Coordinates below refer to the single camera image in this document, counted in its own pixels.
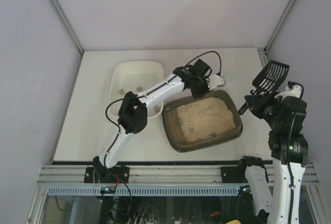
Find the black slotted litter scoop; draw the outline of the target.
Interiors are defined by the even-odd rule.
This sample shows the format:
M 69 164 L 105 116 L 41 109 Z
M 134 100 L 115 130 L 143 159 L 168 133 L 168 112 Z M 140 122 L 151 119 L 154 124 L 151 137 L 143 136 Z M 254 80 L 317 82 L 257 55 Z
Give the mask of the black slotted litter scoop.
M 252 82 L 254 89 L 248 95 L 259 95 L 264 93 L 278 93 L 279 86 L 285 81 L 290 66 L 281 62 L 271 60 L 259 72 Z M 245 101 L 243 106 L 238 110 L 239 115 L 243 115 L 248 109 L 248 103 Z

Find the brown plastic litter box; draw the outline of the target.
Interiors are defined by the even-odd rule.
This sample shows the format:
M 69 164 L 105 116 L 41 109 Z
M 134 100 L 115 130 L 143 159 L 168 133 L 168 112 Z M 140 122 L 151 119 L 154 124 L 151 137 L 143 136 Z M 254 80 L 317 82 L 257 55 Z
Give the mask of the brown plastic litter box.
M 162 121 L 169 144 L 179 153 L 231 141 L 243 131 L 237 108 L 224 90 L 210 92 L 201 99 L 189 96 L 171 101 L 163 108 Z

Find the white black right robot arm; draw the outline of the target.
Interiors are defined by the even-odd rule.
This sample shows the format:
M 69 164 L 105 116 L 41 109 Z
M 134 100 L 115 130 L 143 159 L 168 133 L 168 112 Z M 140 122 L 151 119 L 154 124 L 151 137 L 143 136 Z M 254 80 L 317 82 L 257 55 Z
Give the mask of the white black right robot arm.
M 299 223 L 300 187 L 308 159 L 308 142 L 301 134 L 307 104 L 303 92 L 247 95 L 250 112 L 270 126 L 268 146 L 275 172 L 269 190 L 261 158 L 243 156 L 238 169 L 251 189 L 255 215 L 252 223 Z

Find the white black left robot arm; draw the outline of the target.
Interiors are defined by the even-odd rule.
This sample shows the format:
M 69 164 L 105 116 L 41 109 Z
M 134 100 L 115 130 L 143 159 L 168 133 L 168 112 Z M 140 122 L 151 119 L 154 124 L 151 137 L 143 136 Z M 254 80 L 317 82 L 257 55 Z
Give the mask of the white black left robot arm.
M 152 88 L 138 94 L 129 91 L 124 98 L 110 103 L 106 107 L 105 115 L 115 125 L 115 133 L 107 150 L 93 159 L 93 167 L 98 177 L 105 180 L 111 176 L 110 169 L 116 166 L 129 139 L 147 126 L 150 109 L 158 102 L 186 89 L 191 90 L 195 99 L 204 96 L 209 92 L 211 74 L 210 66 L 198 59 L 193 65 L 175 68 L 172 74 Z

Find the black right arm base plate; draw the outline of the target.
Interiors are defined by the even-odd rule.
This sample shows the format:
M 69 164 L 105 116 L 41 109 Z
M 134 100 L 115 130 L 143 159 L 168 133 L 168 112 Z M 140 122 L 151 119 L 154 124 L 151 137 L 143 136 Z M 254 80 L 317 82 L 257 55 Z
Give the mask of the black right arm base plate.
M 221 167 L 221 178 L 225 184 L 247 183 L 245 171 L 239 167 Z

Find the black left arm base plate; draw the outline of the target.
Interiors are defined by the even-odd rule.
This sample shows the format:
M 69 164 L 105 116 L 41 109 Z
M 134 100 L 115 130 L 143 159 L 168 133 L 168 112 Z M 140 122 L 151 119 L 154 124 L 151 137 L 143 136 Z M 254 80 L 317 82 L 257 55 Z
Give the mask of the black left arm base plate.
M 126 166 L 115 167 L 109 169 L 96 169 L 95 167 L 87 167 L 84 175 L 84 183 L 117 183 L 123 181 L 128 183 L 130 175 L 130 168 Z

